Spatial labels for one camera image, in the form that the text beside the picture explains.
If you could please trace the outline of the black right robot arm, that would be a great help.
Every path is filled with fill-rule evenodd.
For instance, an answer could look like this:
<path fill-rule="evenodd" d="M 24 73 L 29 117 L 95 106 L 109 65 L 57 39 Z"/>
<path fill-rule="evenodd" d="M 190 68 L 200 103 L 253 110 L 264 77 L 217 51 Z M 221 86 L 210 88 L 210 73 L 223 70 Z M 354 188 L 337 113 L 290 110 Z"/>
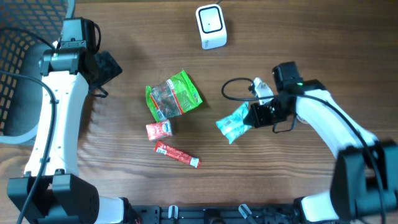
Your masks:
<path fill-rule="evenodd" d="M 381 141 L 351 119 L 318 80 L 304 80 L 295 62 L 272 70 L 278 94 L 260 78 L 244 123 L 272 126 L 293 116 L 308 123 L 336 158 L 330 189 L 298 200 L 307 223 L 351 221 L 397 210 L 397 143 Z"/>

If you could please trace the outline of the green candy bag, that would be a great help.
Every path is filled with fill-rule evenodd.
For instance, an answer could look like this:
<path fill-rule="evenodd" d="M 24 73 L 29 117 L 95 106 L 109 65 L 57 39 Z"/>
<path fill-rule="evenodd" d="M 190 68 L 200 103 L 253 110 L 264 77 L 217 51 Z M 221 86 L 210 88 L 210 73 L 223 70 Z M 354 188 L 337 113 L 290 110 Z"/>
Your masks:
<path fill-rule="evenodd" d="M 146 86 L 146 103 L 157 122 L 183 115 L 202 102 L 185 70 L 157 86 Z"/>

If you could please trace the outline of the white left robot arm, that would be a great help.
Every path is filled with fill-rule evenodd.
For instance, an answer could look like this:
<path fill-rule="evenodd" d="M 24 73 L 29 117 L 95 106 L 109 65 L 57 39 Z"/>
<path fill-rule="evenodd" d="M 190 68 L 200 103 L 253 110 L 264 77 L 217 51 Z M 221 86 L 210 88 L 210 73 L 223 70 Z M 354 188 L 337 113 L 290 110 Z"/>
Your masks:
<path fill-rule="evenodd" d="M 39 60 L 42 104 L 35 143 L 23 177 L 9 179 L 7 195 L 18 222 L 128 223 L 127 199 L 100 196 L 79 176 L 77 145 L 86 97 L 122 73 L 107 51 L 48 49 Z"/>

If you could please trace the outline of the teal packet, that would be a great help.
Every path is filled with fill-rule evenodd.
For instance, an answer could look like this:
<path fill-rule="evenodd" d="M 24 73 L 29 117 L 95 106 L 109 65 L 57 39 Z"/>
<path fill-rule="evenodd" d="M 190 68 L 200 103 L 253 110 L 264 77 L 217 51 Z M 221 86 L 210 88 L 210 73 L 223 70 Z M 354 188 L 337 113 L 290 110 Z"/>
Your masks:
<path fill-rule="evenodd" d="M 252 128 L 251 125 L 244 124 L 244 119 L 249 113 L 249 103 L 245 101 L 231 115 L 216 122 L 218 129 L 232 144 L 237 138 Z"/>

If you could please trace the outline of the red small snack pack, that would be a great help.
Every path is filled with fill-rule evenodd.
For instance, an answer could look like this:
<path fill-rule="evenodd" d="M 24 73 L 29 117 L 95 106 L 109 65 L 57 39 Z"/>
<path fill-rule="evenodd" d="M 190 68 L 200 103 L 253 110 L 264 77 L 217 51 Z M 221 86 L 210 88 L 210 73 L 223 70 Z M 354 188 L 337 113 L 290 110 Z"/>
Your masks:
<path fill-rule="evenodd" d="M 173 136 L 171 123 L 168 119 L 146 125 L 147 137 L 150 141 L 157 141 L 168 136 Z"/>

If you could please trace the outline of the red long snack stick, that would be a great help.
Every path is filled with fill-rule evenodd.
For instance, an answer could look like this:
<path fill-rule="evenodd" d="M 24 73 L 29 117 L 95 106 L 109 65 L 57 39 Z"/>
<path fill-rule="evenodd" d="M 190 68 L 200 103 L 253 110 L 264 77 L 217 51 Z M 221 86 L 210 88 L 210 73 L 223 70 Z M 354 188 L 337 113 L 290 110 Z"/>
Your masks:
<path fill-rule="evenodd" d="M 157 141 L 154 151 L 159 154 L 163 154 L 167 157 L 180 161 L 184 164 L 188 164 L 194 168 L 199 168 L 201 160 L 198 157 L 190 156 L 189 154 L 180 151 L 172 146 L 169 146 L 162 141 Z"/>

